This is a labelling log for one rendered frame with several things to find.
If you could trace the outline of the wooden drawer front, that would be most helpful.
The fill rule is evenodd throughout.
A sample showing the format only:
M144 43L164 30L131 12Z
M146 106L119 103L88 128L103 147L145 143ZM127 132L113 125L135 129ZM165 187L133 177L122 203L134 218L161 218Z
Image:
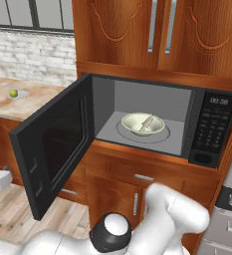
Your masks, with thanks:
M142 187L148 187L152 183L161 183L200 203L209 203L212 200L218 184L216 178L197 174L183 174L159 166L133 162L112 161L110 163L110 174L116 180ZM153 177L154 181L135 178L135 174Z

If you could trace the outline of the wooden counter cabinet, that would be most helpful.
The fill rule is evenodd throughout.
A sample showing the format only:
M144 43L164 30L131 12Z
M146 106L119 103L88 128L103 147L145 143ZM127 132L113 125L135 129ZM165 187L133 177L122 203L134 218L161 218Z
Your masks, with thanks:
M22 185L21 173L9 137L9 131L18 124L18 121L0 118L0 170L7 166L12 173L13 182Z

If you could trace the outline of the pale fish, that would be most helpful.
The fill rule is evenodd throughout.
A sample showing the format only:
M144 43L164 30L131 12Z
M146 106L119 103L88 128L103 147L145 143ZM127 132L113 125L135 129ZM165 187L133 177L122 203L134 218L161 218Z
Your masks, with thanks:
M140 131L144 131L152 122L153 116L149 116L143 123Z

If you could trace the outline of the black microwave door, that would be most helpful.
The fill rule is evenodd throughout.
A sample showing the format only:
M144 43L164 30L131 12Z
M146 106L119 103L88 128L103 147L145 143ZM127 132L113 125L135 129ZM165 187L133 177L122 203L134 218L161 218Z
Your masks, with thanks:
M43 218L95 138L93 80L81 76L9 132L33 218Z

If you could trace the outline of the small white plate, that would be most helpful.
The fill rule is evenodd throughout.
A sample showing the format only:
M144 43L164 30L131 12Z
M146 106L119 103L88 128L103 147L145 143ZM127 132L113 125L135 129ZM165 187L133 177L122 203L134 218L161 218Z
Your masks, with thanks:
M10 96L10 93L7 95L7 98L10 99L10 100L22 100L22 99L25 99L25 98L28 98L29 96L29 92L28 91L19 91L18 90L18 96L17 97L11 97Z

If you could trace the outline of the black framed window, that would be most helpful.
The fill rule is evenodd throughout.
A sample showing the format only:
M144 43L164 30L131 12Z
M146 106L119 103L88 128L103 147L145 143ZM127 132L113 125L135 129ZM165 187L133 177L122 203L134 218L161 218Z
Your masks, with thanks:
M0 0L0 27L71 33L72 0Z

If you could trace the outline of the wooden lower cupboard door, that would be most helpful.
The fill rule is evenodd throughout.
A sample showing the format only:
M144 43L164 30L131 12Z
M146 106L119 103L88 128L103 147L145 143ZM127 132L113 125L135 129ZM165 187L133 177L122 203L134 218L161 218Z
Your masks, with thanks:
M124 215L132 229L142 219L143 189L141 187L89 175L87 189L91 227L109 212ZM137 215L133 216L135 193L138 193L138 204Z

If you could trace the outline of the wooden cupboard door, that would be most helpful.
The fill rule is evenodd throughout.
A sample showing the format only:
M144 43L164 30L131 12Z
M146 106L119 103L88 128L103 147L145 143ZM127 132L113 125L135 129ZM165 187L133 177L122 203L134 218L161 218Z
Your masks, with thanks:
M153 52L147 53L151 0L73 0L77 61L157 67L164 0L157 0Z
M141 187L89 175L87 189L91 227L109 212L124 215L132 229L142 219L143 189ZM138 204L137 215L133 216L135 193L138 193Z
M164 1L157 67L232 78L232 0L177 0L171 47L165 55L171 0Z

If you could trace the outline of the pale green bowl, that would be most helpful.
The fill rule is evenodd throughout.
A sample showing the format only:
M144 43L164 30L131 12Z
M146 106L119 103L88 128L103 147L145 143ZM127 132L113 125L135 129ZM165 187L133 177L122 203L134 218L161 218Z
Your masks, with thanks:
M142 127L142 123L149 117L153 116L153 120L151 124L144 130L140 131ZM151 135L158 132L161 132L165 129L165 123L162 119L159 117L152 115L152 114L146 114L146 113L133 113L128 114L124 116L121 119L121 124L131 132L137 134L137 135Z

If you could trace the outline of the black microwave oven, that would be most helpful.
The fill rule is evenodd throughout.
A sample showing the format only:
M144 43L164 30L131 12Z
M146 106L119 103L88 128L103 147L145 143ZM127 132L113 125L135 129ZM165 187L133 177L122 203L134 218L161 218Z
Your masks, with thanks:
M186 158L216 168L232 126L232 92L93 77L97 139ZM139 143L116 130L133 113L152 114L170 129L164 142Z

